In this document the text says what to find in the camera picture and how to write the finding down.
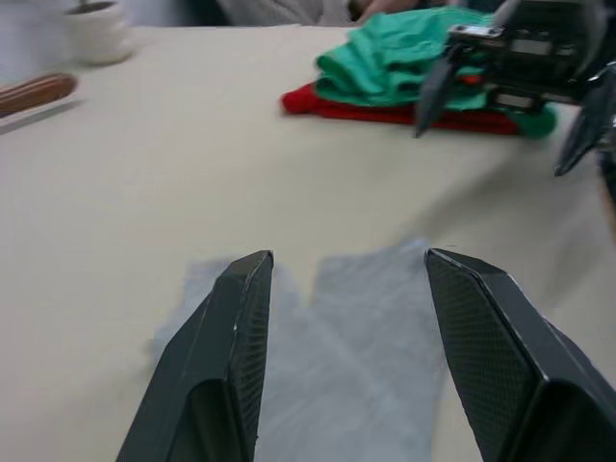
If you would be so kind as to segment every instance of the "white mug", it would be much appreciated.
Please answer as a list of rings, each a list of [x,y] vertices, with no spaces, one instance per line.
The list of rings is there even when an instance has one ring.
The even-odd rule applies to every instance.
[[[98,1],[64,15],[75,58],[87,64],[124,61],[135,45],[124,10],[118,3]]]

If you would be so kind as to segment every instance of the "red cloth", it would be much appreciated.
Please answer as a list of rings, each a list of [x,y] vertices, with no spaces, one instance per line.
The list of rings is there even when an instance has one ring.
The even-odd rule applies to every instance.
[[[288,114],[316,114],[326,118],[367,120],[413,125],[415,105],[369,108],[328,101],[317,96],[314,85],[308,84],[282,95],[282,106]],[[435,127],[470,132],[515,135],[518,126],[505,113],[490,110],[444,111]]]

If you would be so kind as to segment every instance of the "folded cloth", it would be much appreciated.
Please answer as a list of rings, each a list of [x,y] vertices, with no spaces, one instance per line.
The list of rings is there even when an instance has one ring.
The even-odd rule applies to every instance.
[[[383,108],[337,103],[319,97],[315,92],[314,84],[305,85],[297,90],[285,93],[281,98],[281,103],[290,115],[314,114],[325,118],[346,120],[407,125],[415,123],[415,105],[413,103]],[[499,135],[522,134],[528,138],[541,138],[552,130],[555,123],[556,117],[552,110],[547,110],[533,120],[529,120],[528,117],[512,117],[512,114],[505,112],[477,109],[473,111],[444,111],[434,126],[450,130]]]
[[[317,58],[321,70],[315,90],[323,100],[362,107],[398,107],[413,103],[432,64],[443,51],[454,25],[488,25],[492,15],[456,7],[376,14],[349,33],[348,43]],[[477,76],[480,69],[463,66],[458,76]],[[481,85],[456,80],[447,108],[483,109]],[[555,126],[549,107],[539,115],[507,114],[531,138],[546,136]]]

